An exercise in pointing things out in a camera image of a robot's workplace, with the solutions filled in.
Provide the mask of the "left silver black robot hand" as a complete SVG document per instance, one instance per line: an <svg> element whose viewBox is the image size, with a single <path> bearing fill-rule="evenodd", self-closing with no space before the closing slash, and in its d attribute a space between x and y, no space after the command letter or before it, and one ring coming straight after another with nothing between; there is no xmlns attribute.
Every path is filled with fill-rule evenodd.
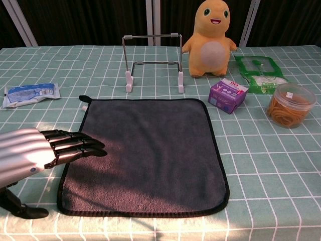
<svg viewBox="0 0 321 241"><path fill-rule="evenodd" d="M9 187L19 181L80 158L107 155L105 145L82 132L19 129L1 134L1 207L23 219L48 216L44 208L20 201Z"/></svg>

